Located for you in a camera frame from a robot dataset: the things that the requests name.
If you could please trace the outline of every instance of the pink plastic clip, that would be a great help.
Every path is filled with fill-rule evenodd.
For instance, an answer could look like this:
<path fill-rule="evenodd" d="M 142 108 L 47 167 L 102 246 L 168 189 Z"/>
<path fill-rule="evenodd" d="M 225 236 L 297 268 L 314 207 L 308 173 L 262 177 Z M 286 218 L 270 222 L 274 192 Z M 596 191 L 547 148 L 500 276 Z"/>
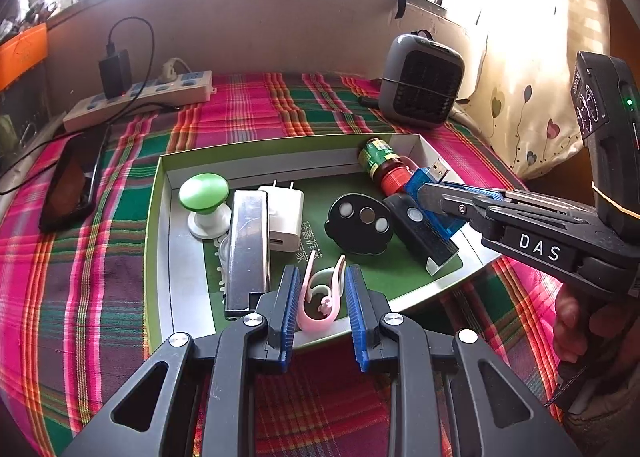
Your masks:
<path fill-rule="evenodd" d="M 313 289 L 309 287 L 311 281 L 316 275 L 326 271 L 322 270 L 316 273 L 313 277 L 311 276 L 315 258 L 316 252 L 312 251 L 309 255 L 309 261 L 306 263 L 305 279 L 302 281 L 302 289 L 300 289 L 300 298 L 298 299 L 298 326 L 303 331 L 314 333 L 328 329 L 340 312 L 340 295 L 342 294 L 342 286 L 344 283 L 344 271 L 347 266 L 345 256 L 342 255 L 338 259 L 338 263 L 335 264 L 334 269 L 329 269 L 333 272 L 331 277 L 330 294 L 322 299 L 320 307 L 318 308 L 318 311 L 325 314 L 326 318 L 322 318 L 322 320 L 315 320 L 313 318 L 309 318 L 306 314 L 305 302 L 311 302 L 311 297 L 313 296 L 315 289 L 326 289 L 325 285 L 318 285 Z"/>

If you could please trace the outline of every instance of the black round object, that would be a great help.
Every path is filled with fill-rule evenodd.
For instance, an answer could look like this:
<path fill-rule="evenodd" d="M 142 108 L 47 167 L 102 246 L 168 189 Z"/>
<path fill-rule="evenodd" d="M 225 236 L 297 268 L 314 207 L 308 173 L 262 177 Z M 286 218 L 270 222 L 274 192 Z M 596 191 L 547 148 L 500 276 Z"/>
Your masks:
<path fill-rule="evenodd" d="M 348 193 L 329 208 L 324 231 L 340 249 L 353 255 L 379 255 L 394 236 L 389 208 L 362 193 Z"/>

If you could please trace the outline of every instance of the finger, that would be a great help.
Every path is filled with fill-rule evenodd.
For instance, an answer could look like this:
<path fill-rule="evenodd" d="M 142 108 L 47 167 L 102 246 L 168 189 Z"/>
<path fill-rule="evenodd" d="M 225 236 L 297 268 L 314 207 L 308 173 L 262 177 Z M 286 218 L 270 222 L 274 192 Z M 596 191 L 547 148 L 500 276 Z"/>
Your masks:
<path fill-rule="evenodd" d="M 568 285 L 563 285 L 556 296 L 556 316 L 570 329 L 580 320 L 580 303 Z"/>
<path fill-rule="evenodd" d="M 564 350 L 582 356 L 587 352 L 587 336 L 577 329 L 569 329 L 556 318 L 554 324 L 554 341 Z"/>
<path fill-rule="evenodd" d="M 558 356 L 562 361 L 568 361 L 569 363 L 575 363 L 578 361 L 578 355 L 566 350 L 564 347 L 561 347 L 557 340 L 554 340 L 553 346 L 556 356 Z"/>
<path fill-rule="evenodd" d="M 610 303 L 591 315 L 589 329 L 596 336 L 613 338 L 625 327 L 631 311 L 622 304 Z"/>
<path fill-rule="evenodd" d="M 618 358 L 612 368 L 610 368 L 610 376 L 622 374 L 640 362 L 640 319 L 636 320 L 631 331 L 626 335 L 625 340 L 620 346 Z"/>

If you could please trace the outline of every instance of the power strip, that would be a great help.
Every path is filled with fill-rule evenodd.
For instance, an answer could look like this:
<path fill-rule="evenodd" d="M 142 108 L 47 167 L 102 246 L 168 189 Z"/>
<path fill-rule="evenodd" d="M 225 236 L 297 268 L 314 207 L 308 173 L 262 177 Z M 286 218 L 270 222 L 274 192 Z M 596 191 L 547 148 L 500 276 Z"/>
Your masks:
<path fill-rule="evenodd" d="M 133 99 L 141 86 L 142 82 L 136 83 L 126 93 L 116 98 L 106 99 L 104 94 L 98 94 L 79 101 L 63 118 L 65 130 L 74 132 L 108 120 Z M 178 76 L 170 83 L 162 83 L 158 80 L 148 81 L 134 105 L 151 101 L 175 106 L 190 105 L 208 102 L 211 94 L 214 93 L 211 71 L 190 72 Z M 134 113 L 150 110 L 153 110 L 153 107 L 144 107 Z"/>

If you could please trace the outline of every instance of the wire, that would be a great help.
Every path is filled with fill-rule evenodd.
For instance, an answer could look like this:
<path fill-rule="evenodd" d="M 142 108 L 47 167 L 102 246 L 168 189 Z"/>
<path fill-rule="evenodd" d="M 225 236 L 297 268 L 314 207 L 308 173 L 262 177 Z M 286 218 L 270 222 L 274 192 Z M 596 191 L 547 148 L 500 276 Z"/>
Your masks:
<path fill-rule="evenodd" d="M 136 111 L 138 109 L 144 108 L 144 107 L 151 107 L 151 106 L 155 106 L 155 107 L 161 107 L 164 108 L 165 110 L 171 110 L 171 111 L 177 111 L 179 110 L 178 107 L 175 107 L 173 105 L 169 105 L 166 103 L 160 103 L 160 102 L 145 102 L 145 103 L 140 103 L 140 105 L 136 105 L 135 107 L 132 107 L 129 109 L 129 112 L 133 112 Z M 29 157 L 30 154 L 32 154 L 35 150 L 38 150 L 39 148 L 42 148 L 46 145 L 55 143 L 58 140 L 63 140 L 65 138 L 69 138 L 71 136 L 78 136 L 79 134 L 82 134 L 83 132 L 86 132 L 87 130 L 91 130 L 95 127 L 98 126 L 102 126 L 102 125 L 112 125 L 114 122 L 116 122 L 117 120 L 114 120 L 113 118 L 111 118 L 111 120 L 106 120 L 104 122 L 95 124 L 95 125 L 90 125 L 88 127 L 84 127 L 84 129 L 79 129 L 79 130 L 74 130 L 73 132 L 66 132 L 64 134 L 61 134 L 60 136 L 56 136 L 55 138 L 51 138 L 50 140 L 47 140 L 45 142 L 40 143 L 39 145 L 36 145 L 36 147 L 31 148 L 30 151 L 28 151 L 26 154 L 24 154 L 19 160 L 15 161 L 14 164 L 12 164 L 7 170 L 5 170 L 2 175 L 0 176 L 0 180 L 2 180 L 2 178 L 4 176 L 6 176 L 6 174 L 9 173 L 9 171 L 18 163 L 20 163 L 20 161 L 24 160 L 25 158 Z M 50 170 L 51 168 L 53 168 L 54 166 L 56 166 L 56 164 L 58 164 L 58 160 L 53 161 L 52 163 L 48 164 L 46 167 L 44 167 L 42 170 L 39 170 L 37 172 L 37 174 L 34 174 L 33 176 L 29 176 L 28 179 L 25 179 L 24 181 L 22 181 L 20 184 L 17 184 L 16 186 L 10 188 L 9 190 L 3 190 L 0 192 L 0 195 L 7 195 L 11 192 L 14 192 L 15 190 L 18 190 L 19 188 L 21 188 L 22 186 L 27 185 L 28 183 L 30 183 L 31 181 L 33 181 L 34 179 L 36 179 L 36 177 L 41 176 L 42 174 L 44 174 L 47 170 Z"/>
<path fill-rule="evenodd" d="M 411 32 L 411 34 L 416 34 L 416 35 L 420 35 L 420 33 L 424 33 L 424 36 L 426 36 L 429 40 L 433 41 L 433 35 L 428 30 L 418 30 L 418 31 Z"/>
<path fill-rule="evenodd" d="M 191 68 L 190 68 L 190 67 L 187 65 L 187 63 L 186 63 L 183 59 L 181 59 L 181 58 L 178 58 L 178 57 L 170 58 L 169 60 L 167 60 L 167 62 L 179 63 L 180 65 L 182 65 L 182 66 L 186 69 L 186 71 L 187 71 L 187 72 L 191 72 Z"/>
<path fill-rule="evenodd" d="M 636 218 L 636 219 L 640 219 L 640 214 L 628 210 L 626 209 L 624 206 L 618 204 L 617 202 L 615 202 L 612 198 L 610 198 L 608 195 L 606 195 L 606 193 L 604 193 L 602 190 L 600 190 L 593 181 L 591 181 L 591 187 L 593 188 L 593 190 L 595 191 L 595 193 L 597 193 L 600 197 L 602 197 L 605 201 L 607 201 L 610 205 L 614 206 L 615 208 L 617 208 L 618 210 L 620 210 L 621 212 Z"/>
<path fill-rule="evenodd" d="M 13 164 L 11 164 L 4 172 L 2 172 L 2 174 L 0 174 L 0 180 L 2 180 L 4 178 L 4 176 L 6 176 L 18 163 L 20 163 L 21 161 L 23 161 L 25 158 L 28 158 L 33 152 L 35 152 L 36 150 L 38 150 L 39 148 L 45 147 L 46 145 L 52 144 L 56 141 L 59 140 L 63 140 L 65 138 L 69 138 L 71 136 L 76 136 L 78 134 L 82 134 L 83 132 L 86 132 L 87 130 L 91 130 L 94 127 L 98 127 L 98 126 L 102 126 L 102 125 L 111 125 L 113 123 L 115 123 L 117 120 L 119 120 L 121 117 L 123 117 L 124 115 L 130 113 L 133 110 L 137 110 L 140 109 L 142 107 L 147 107 L 147 106 L 160 106 L 160 107 L 164 107 L 164 108 L 171 108 L 173 110 L 177 110 L 177 107 L 168 105 L 168 104 L 164 104 L 164 103 L 157 103 L 157 102 L 146 102 L 143 104 L 140 104 L 138 106 L 132 107 L 133 103 L 135 103 L 135 101 L 138 99 L 138 97 L 140 96 L 140 94 L 142 94 L 142 91 L 145 89 L 146 83 L 149 81 L 149 77 L 151 76 L 151 67 L 153 65 L 153 61 L 154 61 L 154 55 L 156 53 L 156 34 L 154 33 L 154 28 L 151 25 L 151 23 L 146 20 L 146 18 L 142 18 L 142 17 L 125 17 L 125 18 L 121 18 L 120 20 L 118 20 L 109 30 L 109 37 L 108 37 L 108 41 L 107 41 L 107 52 L 109 53 L 110 49 L 115 49 L 113 42 L 111 41 L 111 35 L 113 33 L 113 30 L 116 28 L 116 26 L 118 24 L 120 24 L 121 22 L 124 22 L 125 20 L 139 20 L 140 22 L 144 22 L 148 28 L 149 31 L 151 33 L 151 54 L 149 55 L 149 65 L 147 67 L 146 70 L 146 75 L 145 75 L 145 80 L 142 82 L 142 85 L 140 85 L 140 90 L 136 93 L 136 95 L 134 95 L 133 99 L 130 100 L 129 102 L 127 102 L 127 104 L 121 109 L 119 110 L 116 114 L 114 114 L 113 116 L 111 116 L 109 119 L 104 120 L 103 122 L 97 123 L 97 124 L 93 124 L 93 125 L 89 125 L 87 127 L 83 127 L 82 129 L 79 130 L 74 130 L 72 132 L 65 132 L 64 134 L 61 134 L 60 136 L 56 136 L 55 138 L 51 138 L 50 140 L 46 140 L 44 142 L 41 142 L 40 144 L 37 144 L 35 147 L 31 148 L 31 150 L 29 150 L 26 154 L 22 155 L 20 158 L 18 158 L 18 160 L 14 161 Z M 44 174 L 44 172 L 46 172 L 47 170 L 51 169 L 53 166 L 56 165 L 56 163 L 58 162 L 58 160 L 55 160 L 53 163 L 49 164 L 48 166 L 44 167 L 42 170 L 40 170 L 37 174 L 34 174 L 34 176 L 30 176 L 28 179 L 22 181 L 20 184 L 14 186 L 13 188 L 9 189 L 9 190 L 4 190 L 3 192 L 0 192 L 0 195 L 7 195 L 8 193 L 14 192 L 15 190 L 18 190 L 18 188 L 21 188 L 22 186 L 30 183 L 33 179 L 36 179 L 37 176 L 40 176 L 41 174 Z"/>

